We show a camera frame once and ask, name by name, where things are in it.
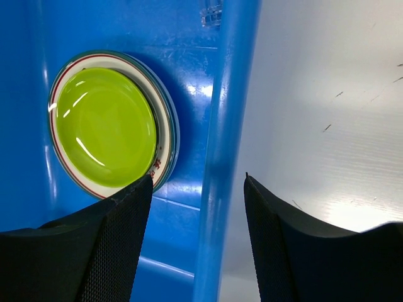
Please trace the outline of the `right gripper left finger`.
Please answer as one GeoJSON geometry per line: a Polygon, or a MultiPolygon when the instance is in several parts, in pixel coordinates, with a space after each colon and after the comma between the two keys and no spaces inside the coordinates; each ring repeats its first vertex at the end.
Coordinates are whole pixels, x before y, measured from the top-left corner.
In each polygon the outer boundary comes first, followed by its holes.
{"type": "Polygon", "coordinates": [[[39,228],[1,233],[2,301],[128,301],[152,201],[141,177],[39,228]]]}

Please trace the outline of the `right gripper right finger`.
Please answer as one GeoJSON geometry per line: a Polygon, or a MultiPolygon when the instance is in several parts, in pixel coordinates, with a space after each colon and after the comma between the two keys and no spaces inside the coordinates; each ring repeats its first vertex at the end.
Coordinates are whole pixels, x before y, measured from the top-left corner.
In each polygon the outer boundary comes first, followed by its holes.
{"type": "Polygon", "coordinates": [[[402,223],[339,228],[251,176],[244,202],[261,301],[402,300],[402,223]]]}

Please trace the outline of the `green plastic plate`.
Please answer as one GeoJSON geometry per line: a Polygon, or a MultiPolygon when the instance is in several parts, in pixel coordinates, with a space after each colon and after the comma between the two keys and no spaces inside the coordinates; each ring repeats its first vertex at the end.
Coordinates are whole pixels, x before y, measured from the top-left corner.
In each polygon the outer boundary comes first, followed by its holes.
{"type": "Polygon", "coordinates": [[[64,152],[88,179],[123,187],[148,171],[157,146],[156,122],[128,77],[112,69],[83,69],[62,88],[56,109],[64,152]]]}

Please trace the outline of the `orange sunburst pattern plate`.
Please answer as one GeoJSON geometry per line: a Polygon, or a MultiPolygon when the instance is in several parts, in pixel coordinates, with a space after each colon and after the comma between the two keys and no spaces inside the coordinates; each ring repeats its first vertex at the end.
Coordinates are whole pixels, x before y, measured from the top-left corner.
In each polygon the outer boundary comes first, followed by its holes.
{"type": "Polygon", "coordinates": [[[151,177],[154,190],[160,189],[172,174],[178,159],[178,115],[170,93],[157,74],[141,60],[126,53],[111,50],[84,52],[71,58],[56,75],[48,95],[48,127],[60,164],[82,190],[94,197],[105,198],[125,187],[102,186],[88,179],[73,166],[59,140],[56,127],[57,100],[67,81],[87,68],[115,70],[128,77],[145,96],[156,122],[157,146],[152,163],[144,175],[151,177]]]}

